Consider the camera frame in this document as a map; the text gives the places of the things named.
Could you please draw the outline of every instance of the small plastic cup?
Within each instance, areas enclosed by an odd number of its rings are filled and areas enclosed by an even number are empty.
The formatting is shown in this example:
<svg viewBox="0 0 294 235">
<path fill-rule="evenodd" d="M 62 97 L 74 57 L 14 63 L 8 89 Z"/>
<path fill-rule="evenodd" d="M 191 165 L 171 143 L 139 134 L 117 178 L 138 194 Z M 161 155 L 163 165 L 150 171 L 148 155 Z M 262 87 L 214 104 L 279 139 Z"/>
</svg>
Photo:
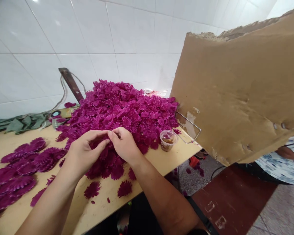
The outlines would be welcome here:
<svg viewBox="0 0 294 235">
<path fill-rule="evenodd" d="M 179 136 L 172 130 L 164 130 L 160 133 L 160 140 L 162 150 L 169 152 L 179 140 Z"/>
</svg>

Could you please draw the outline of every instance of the hand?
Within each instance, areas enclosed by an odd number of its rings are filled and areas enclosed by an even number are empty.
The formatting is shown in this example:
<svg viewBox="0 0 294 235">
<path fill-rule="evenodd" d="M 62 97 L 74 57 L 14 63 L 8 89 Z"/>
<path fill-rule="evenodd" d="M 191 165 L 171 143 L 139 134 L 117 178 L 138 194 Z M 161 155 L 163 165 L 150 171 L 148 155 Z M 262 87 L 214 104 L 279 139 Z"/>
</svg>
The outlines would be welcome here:
<svg viewBox="0 0 294 235">
<path fill-rule="evenodd" d="M 74 181 L 79 181 L 99 158 L 110 140 L 101 141 L 95 149 L 91 149 L 89 143 L 99 137 L 107 135 L 108 131 L 88 131 L 72 142 L 66 155 L 61 171 L 65 171 Z"/>
<path fill-rule="evenodd" d="M 108 136 L 117 154 L 130 165 L 135 159 L 142 156 L 132 134 L 124 127 L 118 127 L 117 129 L 108 131 Z"/>
</svg>

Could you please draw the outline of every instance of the gray floor tile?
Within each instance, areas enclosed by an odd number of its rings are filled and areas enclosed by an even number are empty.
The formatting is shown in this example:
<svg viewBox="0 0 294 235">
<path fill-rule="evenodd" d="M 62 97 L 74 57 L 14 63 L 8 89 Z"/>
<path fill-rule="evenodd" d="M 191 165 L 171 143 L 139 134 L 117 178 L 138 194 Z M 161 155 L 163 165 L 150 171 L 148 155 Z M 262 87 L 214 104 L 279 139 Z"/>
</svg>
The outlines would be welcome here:
<svg viewBox="0 0 294 235">
<path fill-rule="evenodd" d="M 256 221 L 255 221 L 255 223 L 253 224 L 253 226 L 254 226 L 254 227 L 257 227 L 257 228 L 261 228 L 261 229 L 267 231 L 266 225 L 265 225 L 265 223 L 263 222 L 261 216 L 258 216 L 258 218 L 256 219 Z"/>
<path fill-rule="evenodd" d="M 214 158 L 207 156 L 205 160 L 200 161 L 200 166 L 204 170 L 204 177 L 199 175 L 198 170 L 194 170 L 189 166 L 189 161 L 187 160 L 181 164 L 179 169 L 179 179 L 180 179 L 180 191 L 186 191 L 188 196 L 193 195 L 199 189 L 203 188 L 206 184 L 210 182 L 212 173 L 222 164 L 216 161 Z M 191 170 L 191 174 L 186 172 L 186 169 Z M 216 177 L 221 171 L 225 168 L 222 168 L 216 171 L 213 177 Z"/>
<path fill-rule="evenodd" d="M 270 233 L 294 235 L 294 185 L 279 185 L 261 216 Z"/>
<path fill-rule="evenodd" d="M 265 230 L 262 230 L 260 228 L 256 228 L 256 227 L 253 226 L 253 227 L 250 228 L 247 235 L 270 235 L 270 233 L 268 233 Z"/>
</svg>

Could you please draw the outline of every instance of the cardboard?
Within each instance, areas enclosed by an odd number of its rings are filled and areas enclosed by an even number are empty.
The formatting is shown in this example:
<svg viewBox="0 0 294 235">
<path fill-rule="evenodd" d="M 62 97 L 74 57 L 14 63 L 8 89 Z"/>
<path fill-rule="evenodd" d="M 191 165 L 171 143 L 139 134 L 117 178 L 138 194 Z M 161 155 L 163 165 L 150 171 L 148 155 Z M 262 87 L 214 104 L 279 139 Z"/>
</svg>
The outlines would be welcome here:
<svg viewBox="0 0 294 235">
<path fill-rule="evenodd" d="M 170 96 L 222 164 L 277 150 L 294 136 L 294 10 L 218 37 L 187 33 Z"/>
</svg>

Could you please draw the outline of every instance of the amber liquid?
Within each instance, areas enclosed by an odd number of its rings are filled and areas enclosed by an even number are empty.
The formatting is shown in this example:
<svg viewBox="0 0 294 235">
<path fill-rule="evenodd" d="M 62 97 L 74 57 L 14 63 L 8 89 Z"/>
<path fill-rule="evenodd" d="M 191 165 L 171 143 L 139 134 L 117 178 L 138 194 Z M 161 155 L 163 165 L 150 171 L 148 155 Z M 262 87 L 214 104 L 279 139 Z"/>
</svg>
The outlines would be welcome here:
<svg viewBox="0 0 294 235">
<path fill-rule="evenodd" d="M 168 144 L 173 144 L 173 140 L 172 139 L 163 139 L 164 142 L 168 143 Z M 164 145 L 161 142 L 161 148 L 162 150 L 169 152 L 172 149 L 173 145 Z"/>
</svg>

